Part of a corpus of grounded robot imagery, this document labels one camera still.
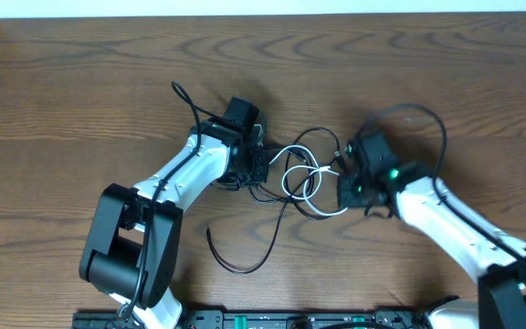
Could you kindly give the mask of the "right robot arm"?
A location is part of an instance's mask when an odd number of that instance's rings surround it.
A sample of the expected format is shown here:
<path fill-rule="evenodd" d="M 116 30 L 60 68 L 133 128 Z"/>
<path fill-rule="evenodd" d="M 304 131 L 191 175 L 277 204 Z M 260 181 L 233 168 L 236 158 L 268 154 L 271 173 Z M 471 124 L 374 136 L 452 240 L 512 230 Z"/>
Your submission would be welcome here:
<path fill-rule="evenodd" d="M 419 328 L 526 328 L 526 242 L 495 227 L 411 162 L 379 175 L 360 170 L 340 177 L 342 207 L 388 207 L 431 238 L 478 287 L 476 302 L 456 297 L 419 313 Z"/>

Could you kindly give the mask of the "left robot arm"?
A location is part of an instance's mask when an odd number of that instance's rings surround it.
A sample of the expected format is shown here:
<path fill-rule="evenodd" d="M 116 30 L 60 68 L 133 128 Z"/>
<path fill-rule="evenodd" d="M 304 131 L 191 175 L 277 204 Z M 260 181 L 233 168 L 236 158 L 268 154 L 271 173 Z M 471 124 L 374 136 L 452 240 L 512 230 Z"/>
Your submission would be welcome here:
<path fill-rule="evenodd" d="M 121 320 L 174 328 L 183 306 L 170 283 L 184 212 L 214 181 L 251 178 L 267 168 L 261 123 L 205 121 L 182 150 L 132 187 L 101 194 L 79 264 L 79 277 L 120 303 Z"/>

